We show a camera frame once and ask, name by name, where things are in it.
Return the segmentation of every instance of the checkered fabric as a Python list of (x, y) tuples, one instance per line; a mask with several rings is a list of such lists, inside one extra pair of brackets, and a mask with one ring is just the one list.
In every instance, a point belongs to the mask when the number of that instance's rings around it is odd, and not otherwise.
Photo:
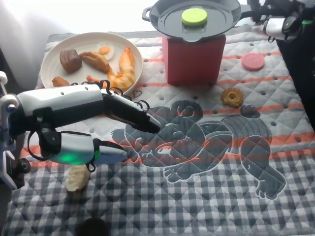
[[(47, 52), (65, 37), (55, 35)], [(161, 38), (130, 41), (144, 59), (162, 57)], [(228, 36), (211, 91), (166, 86), (163, 63), (148, 60), (130, 95), (149, 102), (162, 131), (146, 136), (105, 118), (62, 127), (114, 140), (131, 161), (98, 166), (83, 191), (69, 193), (68, 166), (28, 157), (32, 171), (12, 193), (2, 234), (74, 236), (80, 223), (97, 217), (111, 225), (114, 236), (315, 235), (315, 135), (278, 51), (263, 36)], [(265, 57), (264, 69), (241, 67), (240, 58), (249, 52)], [(222, 105), (226, 88), (244, 93), (243, 109)], [(192, 149), (177, 143), (163, 149), (160, 142), (169, 135)], [(138, 148), (141, 139), (149, 141), (146, 148)], [(150, 155), (158, 161), (148, 161)]]

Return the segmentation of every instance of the white wall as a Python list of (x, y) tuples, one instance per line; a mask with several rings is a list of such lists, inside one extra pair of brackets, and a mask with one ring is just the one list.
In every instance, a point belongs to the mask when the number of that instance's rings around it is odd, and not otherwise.
[(33, 89), (49, 35), (155, 30), (141, 15), (156, 1), (0, 0), (0, 48), (17, 82)]

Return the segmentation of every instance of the boiled egg half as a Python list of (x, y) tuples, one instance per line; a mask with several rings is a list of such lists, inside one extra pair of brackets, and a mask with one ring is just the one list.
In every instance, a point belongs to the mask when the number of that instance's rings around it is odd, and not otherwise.
[(95, 51), (104, 56), (107, 60), (113, 58), (115, 49), (109, 42), (100, 42), (97, 44)]

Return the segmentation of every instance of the pink round object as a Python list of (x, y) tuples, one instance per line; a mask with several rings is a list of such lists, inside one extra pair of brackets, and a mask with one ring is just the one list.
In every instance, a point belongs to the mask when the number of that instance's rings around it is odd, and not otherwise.
[(249, 53), (242, 59), (242, 66), (249, 71), (259, 71), (264, 65), (264, 57), (258, 53)]

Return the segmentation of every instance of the white oval plate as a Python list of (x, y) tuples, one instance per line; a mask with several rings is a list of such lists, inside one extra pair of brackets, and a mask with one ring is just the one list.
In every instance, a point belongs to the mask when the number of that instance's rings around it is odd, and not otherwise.
[(75, 49), (78, 54), (86, 51), (95, 51), (96, 45), (100, 42), (110, 42), (114, 48), (115, 53), (113, 58), (109, 61), (110, 66), (113, 71), (117, 73), (119, 71), (118, 61), (125, 50), (125, 47), (130, 47), (130, 50), (133, 54), (134, 59), (134, 72), (135, 72), (135, 82), (134, 84), (128, 88), (124, 94), (128, 94), (137, 84), (140, 75), (142, 73), (143, 67), (143, 59), (142, 56), (137, 49), (137, 47), (131, 43), (129, 40), (118, 36), (112, 33), (103, 33), (103, 32), (92, 32), (92, 33), (84, 33), (79, 34), (66, 40), (60, 42), (56, 45), (45, 57), (41, 69), (40, 76), (45, 88), (53, 88), (52, 80), (56, 76), (61, 76), (65, 80), (67, 80), (70, 84), (78, 83), (81, 84), (86, 80), (87, 75), (91, 75), (94, 78), (104, 80), (107, 79), (107, 74), (104, 74), (98, 70), (91, 68), (89, 65), (86, 65), (84, 62), (82, 63), (82, 67), (71, 74), (68, 74), (60, 64), (60, 52), (62, 50)]

